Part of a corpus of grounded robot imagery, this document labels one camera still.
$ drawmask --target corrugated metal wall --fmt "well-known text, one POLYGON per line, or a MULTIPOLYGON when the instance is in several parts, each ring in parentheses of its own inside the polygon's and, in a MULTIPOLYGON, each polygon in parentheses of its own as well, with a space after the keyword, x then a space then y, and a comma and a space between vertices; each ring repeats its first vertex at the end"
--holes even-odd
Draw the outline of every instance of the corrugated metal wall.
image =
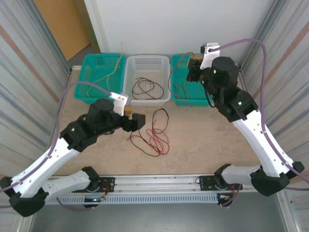
MULTIPOLYGON (((49 147, 70 69, 32 1, 0 1, 0 22, 0 175, 12 176, 49 147)), ((0 231, 18 217, 0 210, 0 231)))
MULTIPOLYGON (((282 148, 306 167, 309 178, 309 1, 281 1, 261 39, 267 48, 265 105, 267 125, 282 148)), ((245 85, 260 102, 263 54, 243 63, 245 85)), ((293 185, 308 188, 299 178, 293 185)), ((305 231, 309 230, 309 192, 288 191, 305 231)))

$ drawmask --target basket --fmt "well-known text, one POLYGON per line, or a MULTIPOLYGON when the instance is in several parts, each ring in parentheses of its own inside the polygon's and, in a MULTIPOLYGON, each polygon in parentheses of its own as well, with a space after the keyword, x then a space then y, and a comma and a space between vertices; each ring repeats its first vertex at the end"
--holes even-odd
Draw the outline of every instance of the basket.
MULTIPOLYGON (((81 72, 79 74, 79 81, 95 81, 113 72, 120 54, 91 54, 84 58, 81 72)), ((107 78, 96 84, 109 92, 121 93, 124 72, 125 72, 126 57, 123 56, 117 66, 116 72, 109 77, 108 85, 107 78)), ((104 92, 88 85, 77 85, 74 92, 74 98, 82 100, 87 104, 94 103, 99 98, 107 98, 104 92)))
POLYGON ((169 72, 169 58, 166 56, 131 56, 126 60, 123 93, 132 97, 131 105, 161 106, 170 99, 169 72), (140 78, 156 82, 162 88, 149 81, 140 82, 140 78))
MULTIPOLYGON (((175 67, 178 61, 183 57, 183 54, 173 55, 171 58, 171 67, 175 67)), ((178 98, 184 100, 186 102, 182 102, 177 99, 176 96, 172 94, 172 99, 176 102, 178 106, 182 105, 194 105, 194 106, 208 106, 208 102, 205 96, 205 90, 201 83, 199 82, 188 82, 187 75, 189 73, 188 70, 188 62, 190 56, 185 56, 185 58, 181 61, 181 63, 177 66, 177 68, 173 71, 170 85, 173 93, 178 94, 178 98)))

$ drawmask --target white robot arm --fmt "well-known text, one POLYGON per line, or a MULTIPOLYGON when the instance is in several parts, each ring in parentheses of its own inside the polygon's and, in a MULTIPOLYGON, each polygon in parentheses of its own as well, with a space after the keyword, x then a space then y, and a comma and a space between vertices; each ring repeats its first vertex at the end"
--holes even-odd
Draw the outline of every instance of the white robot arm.
POLYGON ((13 178, 0 180, 2 188, 10 197, 10 204, 24 217, 40 210, 46 201, 75 190, 96 190, 99 175, 92 167, 84 167, 73 175, 48 180, 62 165, 94 144, 100 135, 112 134, 116 129, 136 131, 145 125, 145 115, 133 114, 132 119, 125 115, 124 107, 128 96, 111 93, 108 99, 99 99, 89 107, 88 114, 70 123, 61 133, 50 155, 50 149, 33 164, 13 178), (36 170, 25 180, 24 177, 36 170))
POLYGON ((187 81, 202 84, 208 101, 207 93, 213 99, 214 106, 210 101, 209 105, 217 108, 243 134, 257 154, 261 166, 236 167, 225 164, 214 173, 215 184, 219 188, 226 183, 253 185, 261 194, 270 196, 284 189, 290 179, 296 176, 286 164, 298 172, 302 172, 304 166, 301 162, 294 162, 282 150, 266 126, 265 131, 286 163, 279 159, 264 136, 257 104, 248 92, 237 87, 238 66, 231 58, 220 57, 219 50, 211 52, 211 49, 218 47, 218 43, 205 44, 201 47, 204 57, 190 57, 187 81))

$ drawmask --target white basket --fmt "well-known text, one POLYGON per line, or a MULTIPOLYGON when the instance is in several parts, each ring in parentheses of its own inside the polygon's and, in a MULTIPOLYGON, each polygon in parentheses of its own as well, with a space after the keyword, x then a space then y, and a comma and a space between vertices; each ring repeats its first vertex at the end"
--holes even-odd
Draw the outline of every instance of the white basket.
POLYGON ((166 56, 157 55, 140 55, 131 56, 126 60, 126 70, 124 76, 123 93, 132 97, 131 105, 138 106, 161 106, 164 105, 170 99, 170 91, 168 87, 169 79, 169 58, 166 56), (141 82, 140 86, 144 91, 150 90, 149 95, 154 98, 159 98, 157 100, 149 100, 151 97, 142 90, 139 89, 137 85, 134 87, 134 92, 142 93, 140 95, 134 95, 136 99, 132 96, 132 89, 136 83, 136 79, 144 77, 153 82, 157 82, 162 88, 155 85, 153 90, 150 90, 154 85, 151 82, 141 82))

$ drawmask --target black cable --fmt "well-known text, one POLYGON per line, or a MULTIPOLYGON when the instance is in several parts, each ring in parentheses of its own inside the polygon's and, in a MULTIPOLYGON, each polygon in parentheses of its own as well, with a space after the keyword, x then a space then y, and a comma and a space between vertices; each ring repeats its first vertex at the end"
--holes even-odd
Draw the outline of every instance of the black cable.
POLYGON ((200 185, 200 182, 197 182, 197 179, 199 179, 199 177, 196 178, 194 182, 195 182, 196 184, 200 185))
POLYGON ((224 87, 221 87, 220 89, 220 104, 223 105, 224 104, 224 87))
POLYGON ((183 82, 182 82, 182 86, 183 86, 183 91, 184 91, 185 99, 187 99, 187 92, 185 91, 185 88, 184 88, 183 82))
POLYGON ((111 132, 109 132, 107 134, 104 134, 104 135, 111 135, 111 134, 114 134, 114 133, 115 133, 115 131, 113 130, 113 131, 111 131, 111 132))
POLYGON ((167 111, 166 111, 164 108, 157 109, 157 110, 153 113, 153 120, 152 120, 152 129, 154 130, 154 132, 155 132, 156 134, 162 134, 162 133, 166 130, 166 128, 168 127, 168 125, 169 125, 169 114, 167 113, 167 111), (154 117, 155 117, 156 112, 158 112, 159 110, 163 110, 163 111, 166 113, 166 116, 168 117, 168 119, 167 119, 167 121, 166 121, 166 126, 165 126, 164 130, 162 130, 161 132, 156 132, 155 129, 154 129, 154 117))
POLYGON ((207 99, 208 105, 209 105, 211 108, 214 108, 215 106, 211 104, 206 89, 204 89, 204 90, 205 90, 205 95, 206 95, 206 99, 207 99))
POLYGON ((133 133, 133 132, 131 132, 131 135, 130 135, 130 141, 131 141, 131 143, 132 143, 136 148, 138 148, 139 150, 141 150, 141 151, 142 151, 143 153, 145 153, 147 156, 152 156, 152 157, 159 157, 159 156, 160 156, 160 154, 158 154, 157 156, 148 154, 148 153, 145 152, 143 149, 141 149, 140 147, 138 147, 137 145, 135 145, 135 144, 133 143, 133 141, 132 141, 132 133, 133 133))
POLYGON ((77 121, 83 120, 86 116, 87 116, 87 114, 80 115, 80 116, 78 117, 77 121))
POLYGON ((160 99, 160 98, 163 97, 163 95, 164 95, 164 89, 163 89, 162 86, 160 86, 157 82, 151 81, 151 80, 149 80, 149 79, 147 79, 147 78, 144 78, 144 77, 139 77, 139 78, 137 78, 136 80, 137 80, 137 82, 135 82, 135 84, 134 84, 134 86, 133 86, 133 88, 132 88, 132 97, 133 97, 134 99, 137 100, 137 98, 134 96, 134 94, 135 94, 135 95, 147 94, 149 97, 151 97, 150 99, 145 99, 145 100, 157 100, 157 99, 160 99), (143 90, 142 87, 140 86, 140 83, 141 83, 141 82, 146 82, 146 81, 147 81, 147 82, 150 82, 150 83, 153 85, 153 87, 152 87, 150 90, 148 90, 148 91, 143 90), (137 84, 138 87, 141 89, 142 93, 136 93, 136 92, 134 92, 134 88, 135 88, 136 84, 137 84), (153 90, 153 89, 155 88, 155 84, 158 85, 158 86, 162 89, 162 95, 161 95, 160 97, 158 97, 158 98, 155 98, 154 96, 151 96, 151 95, 148 93, 148 92, 150 92, 151 90, 153 90))

